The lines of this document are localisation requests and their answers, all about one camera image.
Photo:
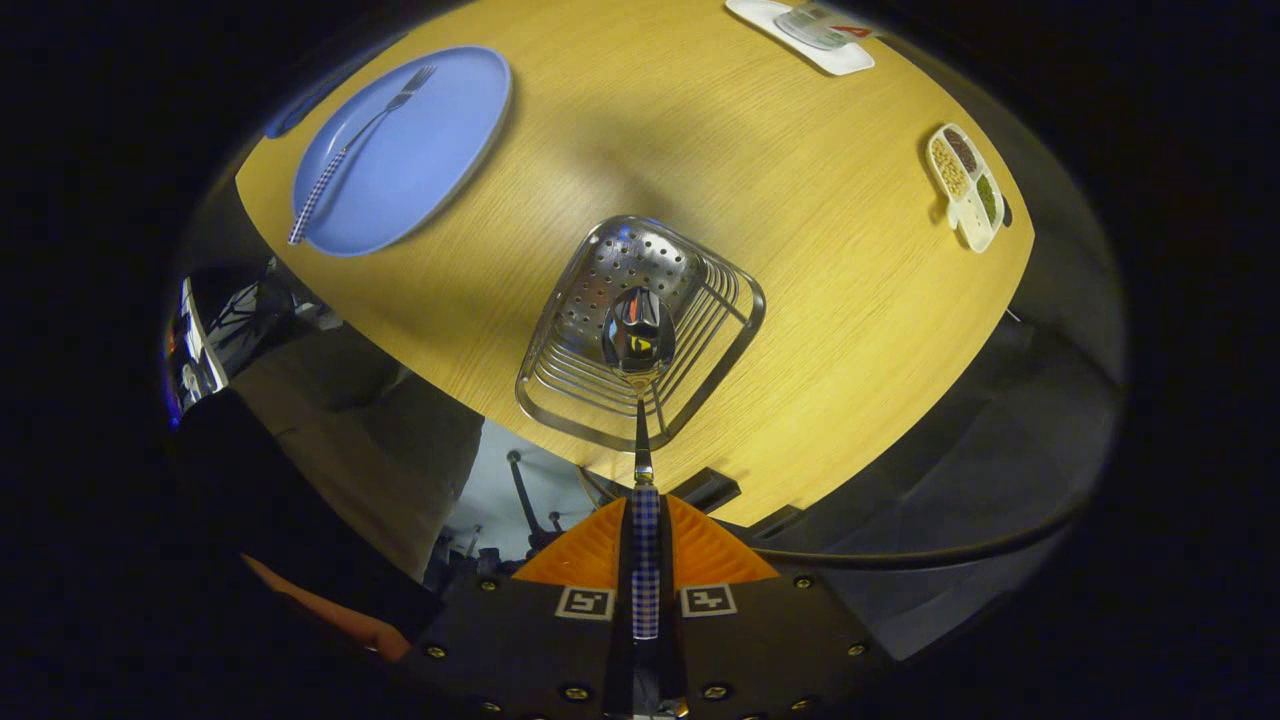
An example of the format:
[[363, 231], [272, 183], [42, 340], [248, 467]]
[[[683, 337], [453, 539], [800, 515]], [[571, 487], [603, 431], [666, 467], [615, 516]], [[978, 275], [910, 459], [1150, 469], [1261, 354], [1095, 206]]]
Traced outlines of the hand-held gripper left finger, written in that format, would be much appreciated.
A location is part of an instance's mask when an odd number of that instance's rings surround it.
[[634, 716], [630, 509], [608, 503], [516, 571], [451, 580], [399, 661], [442, 717]]

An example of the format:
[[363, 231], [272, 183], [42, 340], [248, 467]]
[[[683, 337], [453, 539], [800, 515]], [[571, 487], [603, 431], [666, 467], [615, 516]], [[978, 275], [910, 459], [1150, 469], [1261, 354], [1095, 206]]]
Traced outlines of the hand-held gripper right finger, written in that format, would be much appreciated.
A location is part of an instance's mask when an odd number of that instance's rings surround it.
[[704, 512], [666, 498], [691, 719], [819, 719], [881, 678], [881, 643], [814, 571], [782, 573]]

